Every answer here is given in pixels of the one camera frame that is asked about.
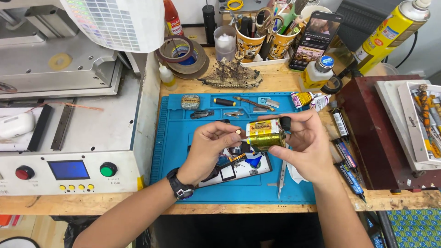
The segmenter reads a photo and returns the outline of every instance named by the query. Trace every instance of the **aerosol can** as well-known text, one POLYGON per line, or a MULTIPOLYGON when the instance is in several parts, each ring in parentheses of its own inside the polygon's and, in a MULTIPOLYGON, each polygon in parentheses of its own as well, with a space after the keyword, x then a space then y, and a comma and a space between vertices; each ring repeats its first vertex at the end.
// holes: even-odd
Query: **aerosol can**
POLYGON ((400 3, 355 52, 358 69, 366 74, 395 48, 415 33, 430 17, 432 0, 400 3))

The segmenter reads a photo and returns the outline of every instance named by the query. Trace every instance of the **phone screen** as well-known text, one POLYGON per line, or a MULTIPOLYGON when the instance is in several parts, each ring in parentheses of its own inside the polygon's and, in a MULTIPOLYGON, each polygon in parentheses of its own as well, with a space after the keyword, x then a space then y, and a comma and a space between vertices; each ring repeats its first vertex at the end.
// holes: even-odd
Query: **phone screen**
POLYGON ((318 60, 328 48, 343 22, 343 16, 314 11, 305 31, 297 43, 289 68, 303 71, 311 61, 318 60))

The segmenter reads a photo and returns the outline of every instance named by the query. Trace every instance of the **hand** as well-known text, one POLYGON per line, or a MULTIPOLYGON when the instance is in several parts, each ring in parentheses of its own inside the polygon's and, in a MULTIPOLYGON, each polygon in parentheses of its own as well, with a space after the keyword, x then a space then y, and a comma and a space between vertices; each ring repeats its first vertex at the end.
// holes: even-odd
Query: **hand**
POLYGON ((291 117, 291 134, 287 134, 286 143, 292 150, 272 146, 269 153, 292 164, 306 180, 319 184, 338 176, 333 167, 329 139, 317 111, 309 109, 299 113, 279 116, 259 116, 259 120, 291 117))
POLYGON ((182 184, 197 185, 206 179, 217 163, 219 153, 227 147, 237 147, 245 138, 245 131, 236 131, 240 127, 215 121, 198 127, 193 135, 187 160, 178 170, 178 180, 182 184))

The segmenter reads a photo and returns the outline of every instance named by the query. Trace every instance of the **wooden desk surface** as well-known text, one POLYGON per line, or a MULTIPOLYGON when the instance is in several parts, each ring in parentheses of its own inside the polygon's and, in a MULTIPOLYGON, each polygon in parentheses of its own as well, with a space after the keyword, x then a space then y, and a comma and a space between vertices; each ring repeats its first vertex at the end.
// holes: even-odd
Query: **wooden desk surface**
MULTIPOLYGON (((210 58, 210 68, 215 63, 214 48, 206 48, 210 58)), ((297 83, 298 73, 288 70, 285 64, 255 67, 263 75, 264 81, 258 88, 215 89, 202 85, 197 80, 177 79, 178 89, 170 92, 161 86, 160 98, 170 93, 249 93, 300 91, 297 83)), ((330 114, 322 110, 320 118, 324 125, 333 125, 330 114)), ((352 193, 346 183, 349 198, 357 211, 368 210, 364 202, 352 193)), ((25 215, 96 215, 103 214, 132 193, 89 194, 89 195, 44 195, 44 196, 2 196, 0 214, 25 215)), ((401 195, 392 195, 389 190, 365 190, 366 200, 372 211, 401 210, 441 207, 441 194, 438 190, 411 193, 402 191, 401 195)), ((244 214, 244 213, 296 213, 316 212, 315 205, 263 205, 263 204, 174 204, 165 214, 244 214)))

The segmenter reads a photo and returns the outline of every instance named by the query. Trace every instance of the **blue lcd screen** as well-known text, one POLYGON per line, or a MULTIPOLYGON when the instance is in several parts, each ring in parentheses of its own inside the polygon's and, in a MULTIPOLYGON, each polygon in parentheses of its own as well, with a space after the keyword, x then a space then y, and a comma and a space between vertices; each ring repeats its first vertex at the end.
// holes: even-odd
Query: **blue lcd screen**
POLYGON ((56 180, 90 179, 82 160, 48 161, 56 180))

